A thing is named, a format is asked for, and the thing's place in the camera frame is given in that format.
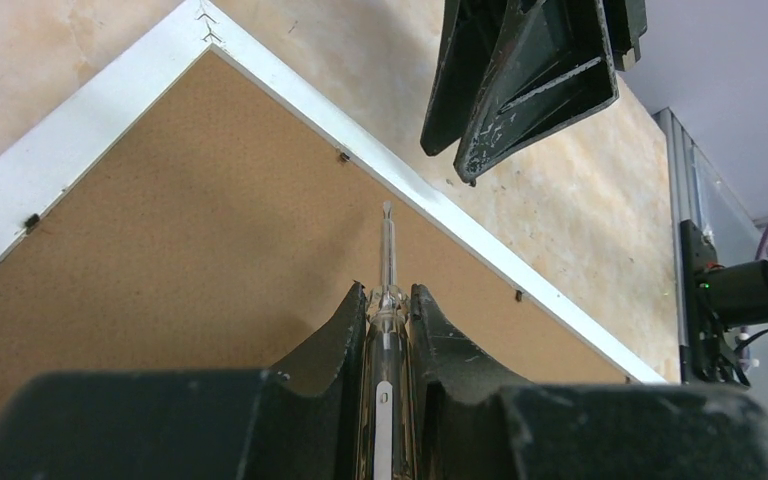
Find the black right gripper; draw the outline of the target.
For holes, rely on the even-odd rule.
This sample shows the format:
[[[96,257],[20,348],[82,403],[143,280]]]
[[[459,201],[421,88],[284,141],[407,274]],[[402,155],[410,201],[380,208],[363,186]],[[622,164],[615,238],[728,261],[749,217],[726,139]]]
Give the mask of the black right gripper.
[[[461,139],[454,168],[475,183],[616,101],[647,28],[644,0],[446,0],[421,148]]]

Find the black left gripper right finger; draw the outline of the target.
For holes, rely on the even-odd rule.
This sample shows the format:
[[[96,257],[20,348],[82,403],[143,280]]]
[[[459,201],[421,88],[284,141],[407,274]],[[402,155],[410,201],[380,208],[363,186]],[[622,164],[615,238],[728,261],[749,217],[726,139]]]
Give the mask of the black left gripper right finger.
[[[768,479],[768,415],[729,387],[531,382],[411,290],[423,479]]]

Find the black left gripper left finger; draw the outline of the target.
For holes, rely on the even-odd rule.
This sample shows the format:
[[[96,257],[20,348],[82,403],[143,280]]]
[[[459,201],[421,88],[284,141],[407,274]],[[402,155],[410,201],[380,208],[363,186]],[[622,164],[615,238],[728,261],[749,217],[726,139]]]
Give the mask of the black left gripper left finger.
[[[349,479],[367,298],[268,368],[60,371],[0,416],[0,479]]]

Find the silver screwdriver tool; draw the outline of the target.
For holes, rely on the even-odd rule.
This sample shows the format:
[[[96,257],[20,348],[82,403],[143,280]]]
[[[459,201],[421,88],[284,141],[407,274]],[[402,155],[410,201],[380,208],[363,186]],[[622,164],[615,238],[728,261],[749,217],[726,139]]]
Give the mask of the silver screwdriver tool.
[[[382,210],[380,285],[366,312],[353,477],[415,479],[409,298],[397,282],[392,204],[384,202]]]

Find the white picture frame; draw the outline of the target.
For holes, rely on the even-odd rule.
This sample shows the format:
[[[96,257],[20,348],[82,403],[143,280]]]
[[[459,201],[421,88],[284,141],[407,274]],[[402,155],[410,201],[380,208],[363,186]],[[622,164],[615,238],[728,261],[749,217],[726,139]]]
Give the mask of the white picture frame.
[[[0,263],[213,52],[630,379],[662,376],[209,1],[185,1],[0,155]]]

